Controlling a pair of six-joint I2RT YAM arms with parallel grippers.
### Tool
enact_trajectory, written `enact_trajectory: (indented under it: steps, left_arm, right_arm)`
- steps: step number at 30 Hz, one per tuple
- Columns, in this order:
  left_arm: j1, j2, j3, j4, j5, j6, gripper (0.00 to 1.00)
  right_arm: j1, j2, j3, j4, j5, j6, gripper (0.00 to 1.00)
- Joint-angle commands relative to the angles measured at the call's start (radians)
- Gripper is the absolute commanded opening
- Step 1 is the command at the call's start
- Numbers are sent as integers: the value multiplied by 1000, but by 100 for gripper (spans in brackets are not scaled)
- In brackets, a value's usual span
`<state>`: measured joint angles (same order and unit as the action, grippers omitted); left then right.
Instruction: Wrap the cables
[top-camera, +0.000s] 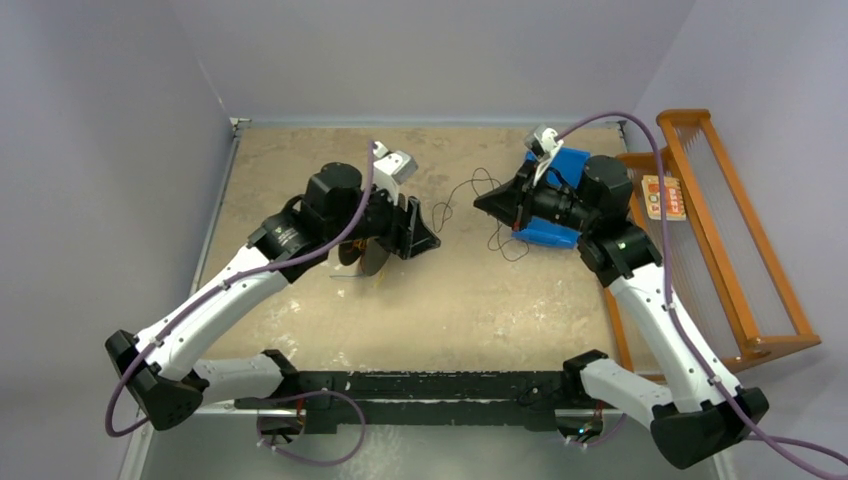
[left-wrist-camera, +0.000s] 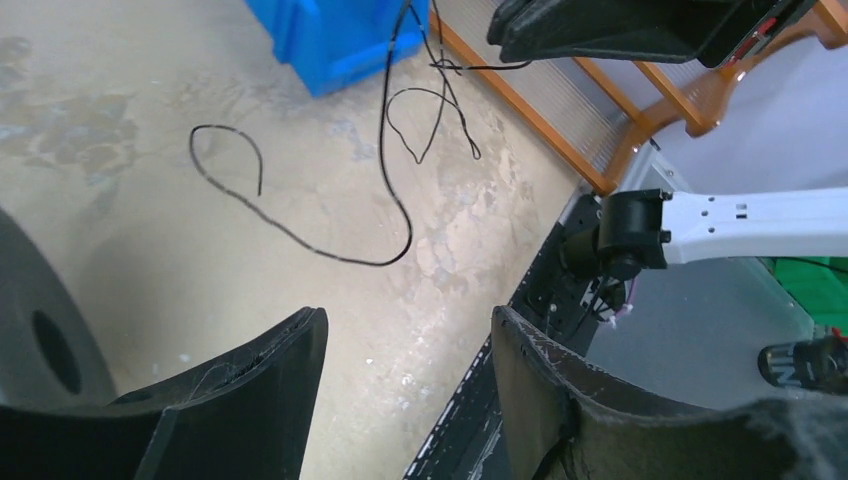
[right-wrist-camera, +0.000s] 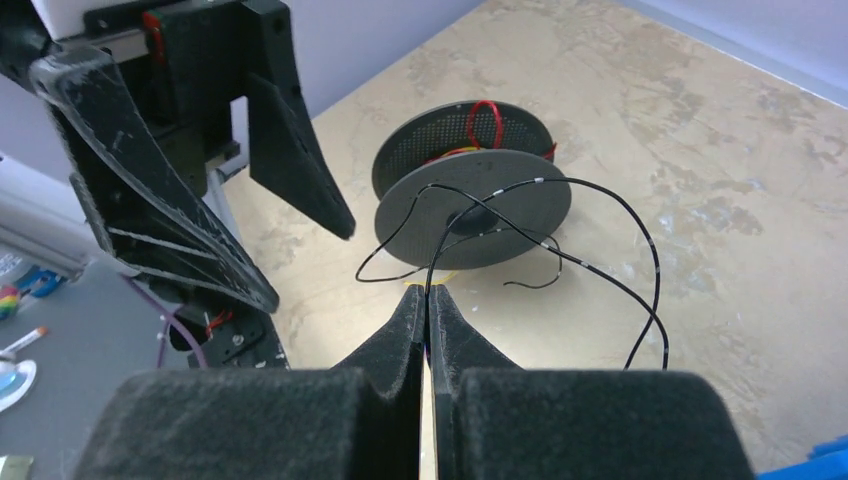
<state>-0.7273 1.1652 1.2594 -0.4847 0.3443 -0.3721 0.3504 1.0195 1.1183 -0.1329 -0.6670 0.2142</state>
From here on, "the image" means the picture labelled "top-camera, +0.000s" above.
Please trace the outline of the black cable spool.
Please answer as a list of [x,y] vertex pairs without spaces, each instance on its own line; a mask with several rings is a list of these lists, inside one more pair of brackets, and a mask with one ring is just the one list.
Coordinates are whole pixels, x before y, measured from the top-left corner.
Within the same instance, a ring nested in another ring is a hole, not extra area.
[[342,242],[338,246],[338,260],[344,267],[352,267],[355,277],[372,277],[381,272],[391,253],[376,239]]

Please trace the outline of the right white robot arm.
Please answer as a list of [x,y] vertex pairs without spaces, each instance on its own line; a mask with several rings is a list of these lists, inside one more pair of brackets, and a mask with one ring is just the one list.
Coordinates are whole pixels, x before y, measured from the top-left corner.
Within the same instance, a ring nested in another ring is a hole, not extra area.
[[635,320],[665,382],[630,372],[600,351],[563,364],[561,392],[576,407],[600,400],[649,430],[661,455],[689,468],[745,439],[745,413],[758,422],[763,392],[744,388],[713,353],[672,288],[649,235],[630,218],[633,184],[619,160],[589,158],[576,186],[552,185],[525,162],[513,179],[478,196],[475,208],[514,231],[534,218],[578,232],[584,265]]

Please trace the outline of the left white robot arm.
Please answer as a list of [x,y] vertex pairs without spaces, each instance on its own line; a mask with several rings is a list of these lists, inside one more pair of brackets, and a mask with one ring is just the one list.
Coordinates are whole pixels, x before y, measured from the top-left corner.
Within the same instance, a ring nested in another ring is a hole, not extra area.
[[439,238],[424,223],[419,200],[400,190],[416,170],[416,162],[395,154],[366,172],[346,163],[324,165],[175,311],[139,332],[113,333],[105,348],[119,389],[130,393],[144,421],[164,431],[203,405],[230,399],[262,398],[275,409],[292,405],[298,382],[281,353],[207,361],[205,352],[331,250],[352,264],[367,246],[403,260],[436,249]]

